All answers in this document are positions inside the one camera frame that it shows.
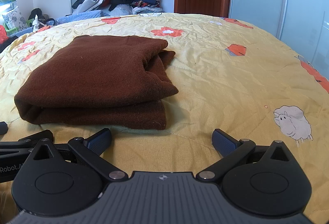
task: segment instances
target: brown knit fabric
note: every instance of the brown knit fabric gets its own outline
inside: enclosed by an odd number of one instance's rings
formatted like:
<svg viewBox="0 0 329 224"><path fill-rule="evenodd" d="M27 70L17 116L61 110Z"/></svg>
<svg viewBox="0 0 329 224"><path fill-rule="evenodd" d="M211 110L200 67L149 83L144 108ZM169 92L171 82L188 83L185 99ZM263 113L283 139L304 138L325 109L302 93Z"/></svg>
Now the brown knit fabric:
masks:
<svg viewBox="0 0 329 224"><path fill-rule="evenodd" d="M14 100L33 124L115 124L165 129L160 99L178 93L166 75L168 42L138 36L79 36L35 69Z"/></svg>

